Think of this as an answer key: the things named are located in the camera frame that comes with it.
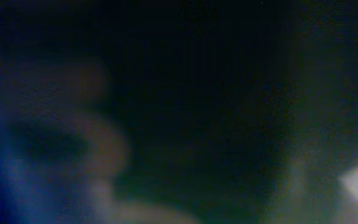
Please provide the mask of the tissue multipack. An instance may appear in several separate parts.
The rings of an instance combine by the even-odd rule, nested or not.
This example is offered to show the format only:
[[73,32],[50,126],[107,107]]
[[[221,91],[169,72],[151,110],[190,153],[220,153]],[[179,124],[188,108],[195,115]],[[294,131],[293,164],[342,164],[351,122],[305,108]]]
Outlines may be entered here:
[[168,205],[116,197],[131,146],[90,110],[107,89],[93,58],[0,58],[0,223],[198,223]]

